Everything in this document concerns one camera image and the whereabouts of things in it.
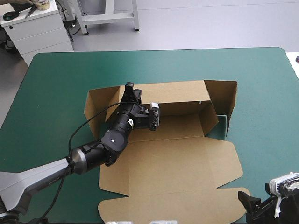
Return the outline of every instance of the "cardboard box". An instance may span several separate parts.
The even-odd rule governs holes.
[[[204,137],[235,106],[235,81],[189,81],[139,84],[142,104],[160,105],[160,127],[135,129],[117,162],[100,169],[101,189],[128,195],[102,201],[99,213],[107,221],[177,220],[179,224],[227,224],[245,212],[239,190],[218,187],[242,176],[232,143]],[[90,90],[85,116],[120,102],[124,86]],[[90,122],[95,138],[100,123],[109,121],[117,106]]]

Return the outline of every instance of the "scissors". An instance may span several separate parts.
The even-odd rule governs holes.
[[[27,17],[31,16],[35,10],[36,10],[36,5],[34,5],[33,7],[31,7],[31,9],[29,10],[29,12],[28,12],[27,15],[25,16],[25,19],[26,19]]]

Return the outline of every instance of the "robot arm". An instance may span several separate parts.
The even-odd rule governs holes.
[[[19,213],[26,214],[33,194],[64,175],[83,174],[104,163],[114,164],[134,128],[152,131],[158,128],[158,104],[152,103],[149,109],[141,105],[141,90],[133,90],[133,86],[133,83],[126,84],[123,104],[119,105],[113,124],[101,139],[72,149],[70,157],[40,167],[21,173],[0,172],[0,223],[15,223]]]

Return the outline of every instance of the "white drawer cabinet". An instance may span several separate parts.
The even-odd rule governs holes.
[[[38,53],[73,51],[54,0],[50,0],[49,9],[36,10],[27,18],[29,9],[11,21],[4,21],[2,15],[8,11],[13,10],[8,5],[0,6],[0,23],[28,66]]]
[[[5,31],[12,41],[64,28],[61,18],[57,14],[44,16],[36,20],[20,22],[5,27]]]
[[[22,55],[67,41],[69,41],[69,37],[66,34],[65,28],[60,28],[14,41],[14,44]]]

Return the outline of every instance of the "metal frame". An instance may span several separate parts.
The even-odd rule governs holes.
[[[83,34],[87,35],[87,25],[134,21],[135,30],[139,31],[139,20],[136,0],[132,0],[133,12],[114,13],[114,0],[106,0],[105,14],[84,15],[79,0],[73,0],[75,13]]]

